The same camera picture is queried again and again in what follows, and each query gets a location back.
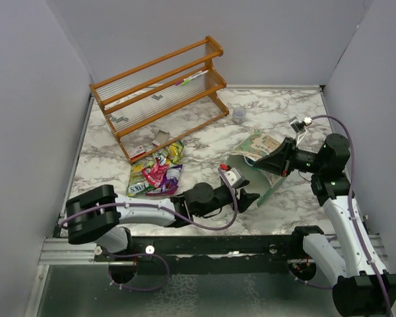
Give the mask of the white green paper bag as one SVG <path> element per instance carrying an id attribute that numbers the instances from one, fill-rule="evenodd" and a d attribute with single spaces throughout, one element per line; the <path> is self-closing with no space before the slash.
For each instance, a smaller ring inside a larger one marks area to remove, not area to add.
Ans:
<path id="1" fill-rule="evenodd" d="M 285 181 L 285 178 L 253 167 L 255 161 L 270 154 L 279 145 L 280 142 L 269 134 L 255 130 L 229 153 L 226 160 L 227 165 L 237 168 L 250 181 L 247 191 L 260 195 L 253 203 L 255 208 L 261 207 Z"/>

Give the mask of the purple snack packet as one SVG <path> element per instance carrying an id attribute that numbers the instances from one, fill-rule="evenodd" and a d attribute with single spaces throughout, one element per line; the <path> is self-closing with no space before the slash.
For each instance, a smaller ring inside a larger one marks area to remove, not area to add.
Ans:
<path id="1" fill-rule="evenodd" d="M 150 192 L 147 192 L 145 195 L 162 196 L 174 194 L 178 189 L 178 182 L 180 179 L 182 168 L 182 164 L 169 167 L 169 169 L 167 169 L 166 171 L 166 175 L 164 176 L 160 187 L 155 188 Z"/>

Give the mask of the yellow green snack packet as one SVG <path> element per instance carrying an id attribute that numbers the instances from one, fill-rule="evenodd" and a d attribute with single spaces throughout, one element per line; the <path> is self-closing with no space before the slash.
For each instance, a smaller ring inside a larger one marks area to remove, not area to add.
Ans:
<path id="1" fill-rule="evenodd" d="M 178 165 L 182 160 L 183 150 L 183 143 L 181 141 L 176 141 L 155 152 L 153 158 L 160 165 Z"/>

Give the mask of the red pink snack packet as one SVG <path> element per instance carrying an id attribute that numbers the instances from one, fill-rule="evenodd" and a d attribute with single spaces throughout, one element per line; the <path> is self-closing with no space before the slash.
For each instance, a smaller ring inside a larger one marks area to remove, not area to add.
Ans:
<path id="1" fill-rule="evenodd" d="M 150 185 L 154 188 L 159 188 L 169 167 L 169 164 L 156 159 L 151 167 L 144 168 L 141 173 Z"/>

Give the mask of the yellow green Fox's candy bag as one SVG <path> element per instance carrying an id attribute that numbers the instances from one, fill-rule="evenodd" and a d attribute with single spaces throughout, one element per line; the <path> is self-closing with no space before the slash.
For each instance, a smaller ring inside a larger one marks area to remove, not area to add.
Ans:
<path id="1" fill-rule="evenodd" d="M 139 194 L 145 194 L 155 189 L 155 187 L 143 176 L 144 169 L 152 168 L 153 161 L 144 160 L 138 161 L 131 165 L 129 181 L 126 189 L 128 197 L 133 197 Z"/>

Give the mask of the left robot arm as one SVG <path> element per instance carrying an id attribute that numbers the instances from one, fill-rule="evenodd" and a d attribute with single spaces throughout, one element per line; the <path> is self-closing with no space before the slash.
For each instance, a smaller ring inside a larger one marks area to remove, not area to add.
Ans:
<path id="1" fill-rule="evenodd" d="M 237 217 L 259 199 L 257 193 L 248 193 L 243 181 L 238 188 L 226 184 L 213 188 L 198 183 L 182 194 L 164 199 L 139 199 L 117 195 L 112 185 L 103 185 L 66 202 L 66 217 L 59 226 L 68 232 L 69 243 L 78 245 L 96 243 L 115 259 L 128 259 L 133 251 L 130 224 L 149 224 L 164 228 L 182 228 L 193 225 L 204 230 L 221 231 L 231 227 L 234 219 L 221 227 L 211 227 L 195 221 L 227 205 Z"/>

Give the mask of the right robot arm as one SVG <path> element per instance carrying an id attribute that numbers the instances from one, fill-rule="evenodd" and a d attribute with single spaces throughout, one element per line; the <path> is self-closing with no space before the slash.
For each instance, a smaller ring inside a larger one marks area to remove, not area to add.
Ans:
<path id="1" fill-rule="evenodd" d="M 389 273 L 373 247 L 344 169 L 351 156 L 350 141 L 333 133 L 318 152 L 298 148 L 299 138 L 283 142 L 254 133 L 235 149 L 251 167 L 286 178 L 292 171 L 312 175 L 311 189 L 331 221 L 341 251 L 337 252 L 318 227 L 297 227 L 290 251 L 309 256 L 329 281 L 341 316 L 390 316 L 396 300 L 396 274 Z"/>

